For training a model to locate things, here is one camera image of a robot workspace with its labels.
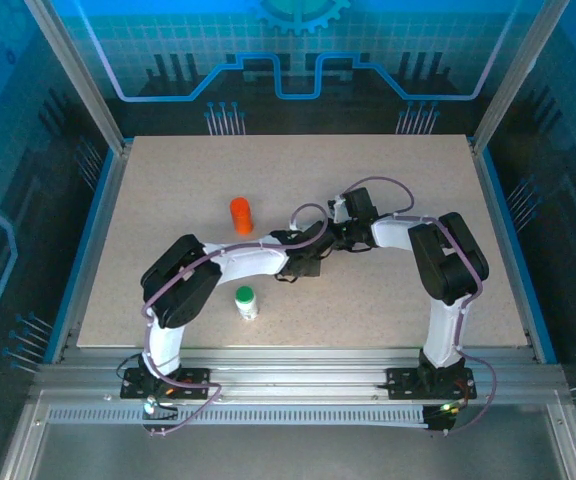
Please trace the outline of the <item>orange pill bottle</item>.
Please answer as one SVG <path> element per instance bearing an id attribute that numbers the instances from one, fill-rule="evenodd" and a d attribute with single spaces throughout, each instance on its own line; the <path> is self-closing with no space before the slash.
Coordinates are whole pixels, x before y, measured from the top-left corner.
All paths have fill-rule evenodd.
<path id="1" fill-rule="evenodd" d="M 238 234 L 248 235 L 254 230 L 254 222 L 249 210 L 232 210 L 231 217 L 234 229 Z"/>

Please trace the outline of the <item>white pill bottle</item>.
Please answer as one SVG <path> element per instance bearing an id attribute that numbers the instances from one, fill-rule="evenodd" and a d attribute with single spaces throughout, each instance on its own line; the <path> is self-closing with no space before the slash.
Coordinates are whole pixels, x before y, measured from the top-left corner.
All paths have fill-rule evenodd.
<path id="1" fill-rule="evenodd" d="M 240 316 L 246 321 L 254 320 L 259 315 L 259 309 L 255 296 L 246 298 L 236 297 L 235 304 Z"/>

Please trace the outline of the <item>small lit circuit board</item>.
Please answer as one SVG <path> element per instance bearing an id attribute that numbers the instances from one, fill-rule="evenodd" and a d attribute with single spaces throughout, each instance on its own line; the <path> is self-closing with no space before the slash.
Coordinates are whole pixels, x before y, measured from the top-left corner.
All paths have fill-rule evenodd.
<path id="1" fill-rule="evenodd" d="M 460 408 L 454 403 L 424 405 L 423 422 L 430 431 L 449 432 L 455 425 Z"/>
<path id="2" fill-rule="evenodd" d="M 178 410 L 170 405 L 164 405 L 154 395 L 149 395 L 143 404 L 143 418 L 146 420 L 176 419 Z"/>

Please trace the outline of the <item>blue printed back panel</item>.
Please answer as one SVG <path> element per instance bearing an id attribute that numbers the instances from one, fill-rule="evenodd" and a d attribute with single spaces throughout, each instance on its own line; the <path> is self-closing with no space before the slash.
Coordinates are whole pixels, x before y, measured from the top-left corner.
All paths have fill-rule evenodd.
<path id="1" fill-rule="evenodd" d="M 127 136 L 471 134 L 546 0 L 50 0 Z"/>

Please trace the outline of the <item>aluminium mounting rail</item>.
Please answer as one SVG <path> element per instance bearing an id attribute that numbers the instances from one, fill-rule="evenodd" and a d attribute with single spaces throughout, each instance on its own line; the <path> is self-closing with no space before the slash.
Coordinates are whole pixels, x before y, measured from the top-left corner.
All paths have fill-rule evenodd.
<path id="1" fill-rule="evenodd" d="M 58 364 L 44 365 L 34 379 L 37 392 L 70 401 L 116 397 L 115 373 L 128 349 L 74 349 Z M 414 348 L 190 348 L 181 353 L 186 368 L 208 368 L 231 403 L 384 403 L 380 388 L 389 368 L 414 367 Z M 563 369 L 538 362 L 529 347 L 471 351 L 478 399 L 496 393 L 499 404 L 551 403 L 567 388 Z"/>

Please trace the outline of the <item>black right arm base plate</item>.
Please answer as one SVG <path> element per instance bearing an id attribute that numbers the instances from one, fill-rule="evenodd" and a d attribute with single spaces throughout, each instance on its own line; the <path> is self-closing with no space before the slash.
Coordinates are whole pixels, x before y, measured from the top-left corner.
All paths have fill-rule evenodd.
<path id="1" fill-rule="evenodd" d="M 380 388 L 390 400 L 459 400 L 478 396 L 469 368 L 456 369 L 390 368 Z"/>

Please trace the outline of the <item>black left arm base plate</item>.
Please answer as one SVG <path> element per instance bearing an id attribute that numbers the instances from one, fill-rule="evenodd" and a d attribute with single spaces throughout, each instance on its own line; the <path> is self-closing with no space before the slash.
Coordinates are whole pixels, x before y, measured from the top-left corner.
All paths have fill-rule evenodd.
<path id="1" fill-rule="evenodd" d="M 173 386 L 157 379 L 146 368 L 128 368 L 123 375 L 121 399 L 207 400 L 210 370 L 205 368 L 180 368 L 174 379 L 184 387 Z"/>

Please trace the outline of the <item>aluminium frame post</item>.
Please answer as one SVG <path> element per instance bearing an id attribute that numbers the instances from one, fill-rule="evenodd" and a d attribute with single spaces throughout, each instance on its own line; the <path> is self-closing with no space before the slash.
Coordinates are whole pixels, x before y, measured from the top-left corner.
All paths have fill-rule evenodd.
<path id="1" fill-rule="evenodd" d="M 501 124 L 526 78 L 534 68 L 538 57 L 569 3 L 570 0 L 543 1 L 499 88 L 475 130 L 471 145 L 474 158 L 483 156 L 485 148 Z"/>
<path id="2" fill-rule="evenodd" d="M 124 137 L 52 2 L 23 1 L 109 148 L 122 156 L 126 150 Z"/>

